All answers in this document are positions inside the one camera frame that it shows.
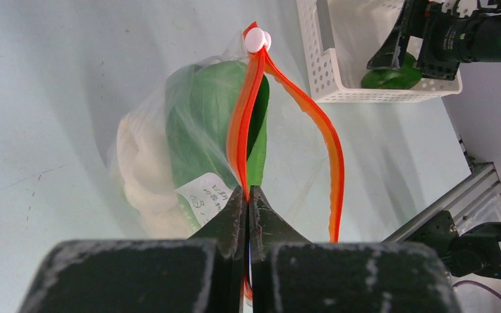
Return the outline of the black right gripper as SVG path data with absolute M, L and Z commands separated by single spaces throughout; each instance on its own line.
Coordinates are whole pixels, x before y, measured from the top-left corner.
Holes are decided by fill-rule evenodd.
M 410 37 L 422 38 L 423 77 L 454 80 L 463 63 L 501 63 L 501 1 L 404 1 L 368 70 L 400 70 Z

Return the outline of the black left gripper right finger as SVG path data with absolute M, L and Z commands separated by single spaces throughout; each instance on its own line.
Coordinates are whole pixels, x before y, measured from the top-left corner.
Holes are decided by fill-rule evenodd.
M 312 243 L 249 198 L 254 312 L 459 312 L 435 252 L 417 243 Z

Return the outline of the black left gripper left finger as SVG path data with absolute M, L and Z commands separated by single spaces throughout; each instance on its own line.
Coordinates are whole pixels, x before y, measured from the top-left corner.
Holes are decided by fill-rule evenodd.
M 242 312 L 246 205 L 236 188 L 188 239 L 60 242 L 20 312 Z

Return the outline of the green pepper toy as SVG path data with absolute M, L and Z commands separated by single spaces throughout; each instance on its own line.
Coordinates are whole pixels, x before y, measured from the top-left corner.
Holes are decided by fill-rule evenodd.
M 406 53 L 400 70 L 371 70 L 361 80 L 364 89 L 411 89 L 421 79 L 422 73 L 414 67 L 416 58 Z

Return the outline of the clear zip bag orange zipper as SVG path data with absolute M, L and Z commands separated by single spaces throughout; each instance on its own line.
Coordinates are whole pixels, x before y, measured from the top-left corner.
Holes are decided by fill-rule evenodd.
M 189 65 L 247 64 L 226 142 L 227 160 L 239 183 L 234 190 L 249 194 L 252 186 L 261 187 L 270 201 L 279 202 L 278 212 L 293 221 L 296 211 L 312 201 L 309 193 L 319 181 L 319 206 L 306 214 L 305 223 L 319 223 L 313 239 L 336 243 L 345 182 L 341 141 L 325 111 L 274 63 L 270 47 L 270 34 L 252 23 L 222 54 Z M 131 111 L 161 121 L 165 133 L 168 78 Z

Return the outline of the white cauliflower toy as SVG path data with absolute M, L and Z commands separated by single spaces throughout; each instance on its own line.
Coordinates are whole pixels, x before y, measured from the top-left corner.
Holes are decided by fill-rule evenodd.
M 164 123 L 146 114 L 126 114 L 108 151 L 108 169 L 148 236 L 184 239 L 192 234 L 174 192 Z

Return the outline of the green bok choy toy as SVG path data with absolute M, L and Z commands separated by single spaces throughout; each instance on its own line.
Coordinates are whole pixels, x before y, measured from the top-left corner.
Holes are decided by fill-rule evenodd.
M 238 186 L 226 142 L 247 71 L 241 61 L 189 65 L 166 80 L 166 139 L 175 193 L 190 228 L 223 209 Z

